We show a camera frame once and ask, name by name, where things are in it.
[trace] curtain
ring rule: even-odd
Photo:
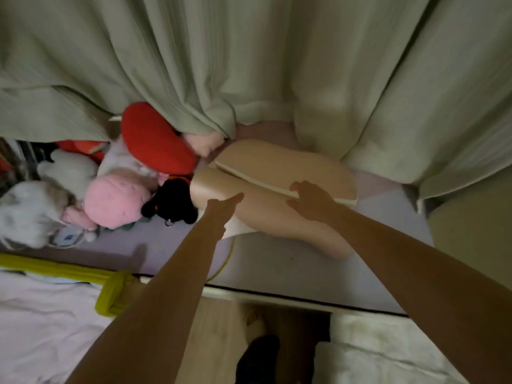
[[[507,164],[474,167],[505,124],[510,3],[439,0],[418,33],[432,0],[0,0],[0,135],[107,140],[144,100],[188,133],[293,120],[305,147],[450,191]]]

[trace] forearm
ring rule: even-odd
[[[197,222],[67,383],[174,382],[219,238],[204,221]]]
[[[468,380],[510,379],[512,292],[345,206],[337,206],[327,222]]]

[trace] white plush toy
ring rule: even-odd
[[[50,183],[28,181],[16,184],[0,198],[0,241],[32,248],[47,245],[67,206],[67,193]]]
[[[89,157],[56,149],[50,155],[54,163],[41,162],[37,172],[42,180],[54,180],[72,193],[78,201],[83,200],[87,187],[98,173],[98,165]]]

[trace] wooden floor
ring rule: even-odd
[[[329,340],[329,316],[275,306],[261,307],[271,333],[281,341],[277,384],[305,384],[313,374],[314,348]],[[247,348],[248,307],[201,298],[176,384],[233,384],[237,362]]]

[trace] person's right hand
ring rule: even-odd
[[[308,182],[294,182],[291,191],[298,193],[298,199],[287,200],[286,203],[305,219],[327,223],[329,214],[333,212],[336,202],[321,187]]]

